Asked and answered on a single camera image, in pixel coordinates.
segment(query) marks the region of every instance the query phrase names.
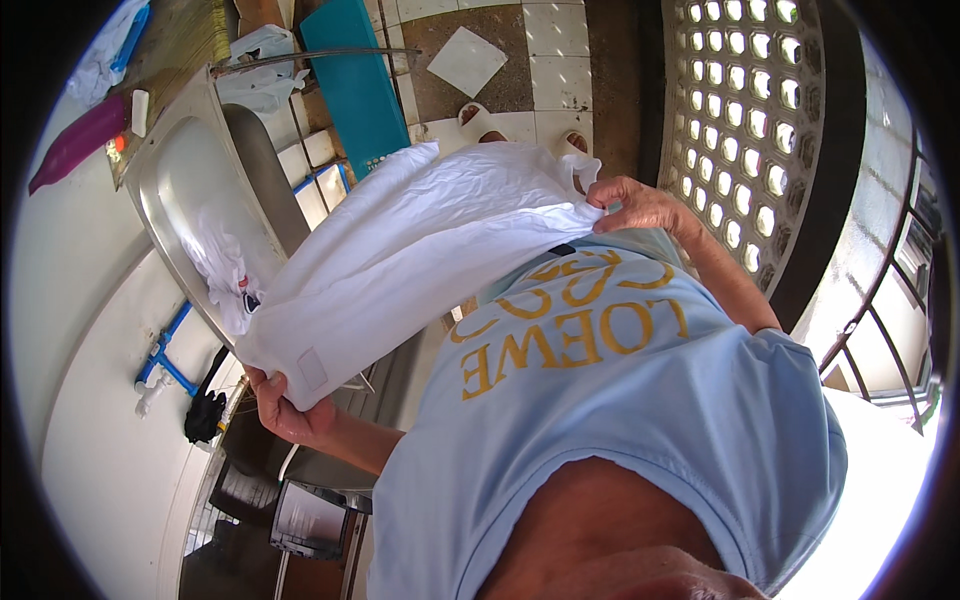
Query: window grille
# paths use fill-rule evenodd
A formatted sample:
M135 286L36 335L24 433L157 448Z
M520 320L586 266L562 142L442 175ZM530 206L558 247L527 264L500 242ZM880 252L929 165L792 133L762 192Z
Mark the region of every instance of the window grille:
M808 0L664 0L659 186L769 298L820 154L823 43Z

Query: sink basin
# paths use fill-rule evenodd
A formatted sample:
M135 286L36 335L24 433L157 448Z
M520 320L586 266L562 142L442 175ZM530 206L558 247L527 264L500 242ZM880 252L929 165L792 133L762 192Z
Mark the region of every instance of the sink basin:
M223 228L247 272L268 288L309 235L263 124L246 108L221 107L205 67L156 120L124 184L170 273L232 350L235 336L184 244L196 248L211 228Z

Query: white slipper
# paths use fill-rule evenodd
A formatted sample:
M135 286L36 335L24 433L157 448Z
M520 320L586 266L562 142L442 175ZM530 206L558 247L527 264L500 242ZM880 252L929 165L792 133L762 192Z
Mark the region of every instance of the white slipper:
M477 113L464 125L464 110L470 107L476 107ZM497 132L503 135L503 132L496 128L493 122L493 116L481 104L467 102L457 111L457 119L460 122L460 134L471 144L479 144L480 138L490 132Z
M570 137L571 133L576 133L577 135L580 135L581 137L583 137L584 141L587 141L587 137L582 133L576 130L568 130L560 138L560 142L558 142L557 144L557 158L559 158L560 156L566 156L566 155L590 156L589 153L584 152L583 150L580 150L579 148L577 148L576 146L570 143L570 140L568 140L567 138Z

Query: neck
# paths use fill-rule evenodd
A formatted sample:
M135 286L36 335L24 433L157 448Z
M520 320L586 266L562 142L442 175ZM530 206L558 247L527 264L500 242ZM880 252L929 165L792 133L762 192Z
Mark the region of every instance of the neck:
M700 520L672 496L604 459L567 463L527 503L476 597L531 597L579 564L652 546L723 569Z

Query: hand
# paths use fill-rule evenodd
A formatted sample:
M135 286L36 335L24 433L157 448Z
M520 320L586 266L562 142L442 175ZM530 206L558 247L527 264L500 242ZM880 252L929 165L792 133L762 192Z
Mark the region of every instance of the hand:
M593 224L596 233L624 228L664 228L675 233L684 208L657 188L622 175L591 185L587 202L596 208L608 208L615 202L622 204L619 210Z
M243 368L256 394L256 408L263 426L287 442L320 449L318 446L323 445L337 416L337 407L330 396L302 413L283 396L287 389L283 373L276 372L267 379L267 374L260 369L247 365Z

